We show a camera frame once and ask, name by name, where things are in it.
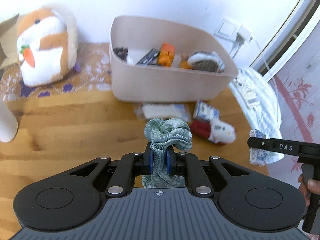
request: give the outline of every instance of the white towel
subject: white towel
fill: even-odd
[[[229,84],[229,88],[241,106],[251,128],[261,131],[267,138],[282,139],[279,130],[281,124],[280,107],[273,88],[263,79],[260,73],[252,68],[239,68],[239,75],[255,92],[259,101],[258,105],[249,109],[239,92],[239,85],[234,81]],[[268,152],[266,164],[277,162],[283,157],[284,154],[282,153]]]

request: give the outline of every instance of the finger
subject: finger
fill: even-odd
[[[304,200],[306,201],[306,207],[308,207],[310,205],[310,199],[308,199],[307,197],[304,197]]]
[[[303,195],[304,197],[306,197],[307,194],[308,194],[308,189],[307,189],[306,184],[301,183],[300,186],[299,186],[299,191],[302,193],[302,195]]]
[[[300,183],[304,182],[303,173],[300,174],[300,176],[298,178],[298,182],[300,182]]]
[[[308,190],[312,193],[320,195],[320,181],[309,179],[308,180]]]

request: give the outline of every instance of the carrot on plush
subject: carrot on plush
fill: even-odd
[[[30,49],[30,46],[22,45],[20,53],[23,55],[24,59],[30,65],[30,67],[34,68],[36,63],[35,63],[35,58],[33,57],[32,51]]]

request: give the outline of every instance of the white wall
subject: white wall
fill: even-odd
[[[77,17],[80,40],[108,41],[112,19],[120,14],[151,16],[182,22],[213,34],[227,16],[250,28],[263,48],[281,27],[298,0],[0,0],[0,21],[25,14],[48,2],[69,6]],[[229,51],[231,44],[223,45]],[[249,65],[259,54],[245,44],[235,62]]]

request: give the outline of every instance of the plush toy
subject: plush toy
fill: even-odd
[[[197,51],[188,58],[187,63],[195,70],[224,72],[224,63],[216,52]]]
[[[213,118],[209,123],[194,121],[190,125],[190,130],[208,141],[219,145],[226,145],[236,139],[235,128],[217,118]]]
[[[25,85],[35,87],[61,80],[76,65],[76,19],[59,5],[30,12],[18,26],[17,47]]]

